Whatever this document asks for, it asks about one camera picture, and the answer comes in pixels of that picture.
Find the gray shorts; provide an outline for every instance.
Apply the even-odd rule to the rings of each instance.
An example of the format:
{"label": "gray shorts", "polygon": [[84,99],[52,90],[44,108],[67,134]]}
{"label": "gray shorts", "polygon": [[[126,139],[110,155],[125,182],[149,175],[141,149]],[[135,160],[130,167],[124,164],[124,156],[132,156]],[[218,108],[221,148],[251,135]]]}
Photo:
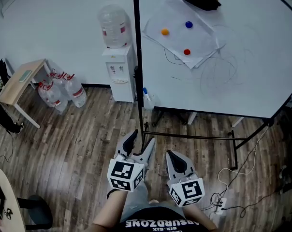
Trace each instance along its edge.
{"label": "gray shorts", "polygon": [[141,181],[141,183],[137,186],[134,192],[128,193],[126,203],[121,214],[120,222],[127,220],[130,216],[132,216],[135,212],[139,210],[152,207],[166,207],[177,212],[182,217],[185,217],[182,208],[172,206],[168,203],[149,204],[147,187],[144,181]]}

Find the black t-shirt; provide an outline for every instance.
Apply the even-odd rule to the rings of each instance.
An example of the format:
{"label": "black t-shirt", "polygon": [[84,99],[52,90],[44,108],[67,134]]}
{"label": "black t-shirt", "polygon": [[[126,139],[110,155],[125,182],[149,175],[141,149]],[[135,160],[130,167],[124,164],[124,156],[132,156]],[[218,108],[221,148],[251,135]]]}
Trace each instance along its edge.
{"label": "black t-shirt", "polygon": [[177,212],[165,207],[152,207],[135,212],[126,221],[118,224],[116,231],[207,231],[198,222],[186,220]]}

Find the plug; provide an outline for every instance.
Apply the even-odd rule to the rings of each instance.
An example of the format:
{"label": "plug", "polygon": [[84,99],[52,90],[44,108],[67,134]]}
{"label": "plug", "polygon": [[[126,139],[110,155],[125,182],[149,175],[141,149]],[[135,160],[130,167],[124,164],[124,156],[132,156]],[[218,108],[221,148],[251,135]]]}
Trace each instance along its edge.
{"label": "plug", "polygon": [[217,203],[218,206],[216,206],[216,211],[215,211],[216,215],[222,215],[223,208],[225,207],[226,203],[227,203],[227,199],[226,198],[220,199],[220,201]]}

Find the blue ball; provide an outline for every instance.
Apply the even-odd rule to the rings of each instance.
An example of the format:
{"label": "blue ball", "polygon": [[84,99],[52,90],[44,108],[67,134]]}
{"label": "blue ball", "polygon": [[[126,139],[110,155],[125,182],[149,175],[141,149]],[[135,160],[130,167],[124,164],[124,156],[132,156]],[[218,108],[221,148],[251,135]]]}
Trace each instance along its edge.
{"label": "blue ball", "polygon": [[192,22],[190,22],[190,21],[187,21],[187,22],[186,22],[186,27],[187,27],[187,28],[190,29],[190,28],[192,28],[192,26],[193,26]]}

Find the wooden floor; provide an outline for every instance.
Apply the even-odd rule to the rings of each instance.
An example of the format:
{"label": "wooden floor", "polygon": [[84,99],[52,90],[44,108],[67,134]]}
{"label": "wooden floor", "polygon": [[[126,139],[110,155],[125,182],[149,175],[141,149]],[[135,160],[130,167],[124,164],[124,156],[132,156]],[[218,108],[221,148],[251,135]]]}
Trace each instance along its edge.
{"label": "wooden floor", "polygon": [[[14,153],[10,163],[0,159],[0,168],[7,174],[17,197],[38,194],[47,201],[54,217],[52,231],[82,231],[91,224],[106,200],[106,173],[117,141],[129,131],[139,128],[137,104],[115,102],[108,88],[87,88],[86,91],[88,100],[83,108],[70,104],[63,115],[58,115],[28,87],[19,105],[41,125],[41,129],[37,130],[14,112],[19,121],[25,122],[25,127],[19,135],[13,135]],[[144,122],[156,115],[156,112],[144,113]],[[176,117],[166,114],[156,130],[226,136],[233,119],[198,114],[191,126],[182,126]],[[258,119],[245,118],[235,129],[235,136],[248,136],[260,124]],[[286,145],[281,138],[279,126],[267,131],[257,147],[255,169],[250,175],[239,176],[229,187],[225,196],[228,198],[227,207],[255,203],[279,185],[278,174],[286,154]],[[257,137],[238,150],[239,164],[245,160],[256,140]],[[140,138],[135,146],[136,149],[141,147]],[[203,178],[206,192],[199,206],[210,207],[211,194],[221,192],[225,187],[217,180],[217,173],[234,164],[232,143],[158,136],[146,182],[151,186],[149,197],[159,201],[171,200],[166,188],[168,175],[164,157],[168,149],[192,159],[198,175]],[[11,150],[11,136],[0,126],[0,155],[9,156]],[[243,171],[248,172],[253,166],[253,155]],[[223,171],[221,179],[229,182],[234,175]],[[206,213],[222,231],[273,231],[282,217],[289,217],[292,211],[292,190],[282,196],[274,194],[248,208],[244,218],[240,218],[239,208],[225,211],[220,217],[213,211],[214,208]],[[29,222],[26,211],[24,217]]]}

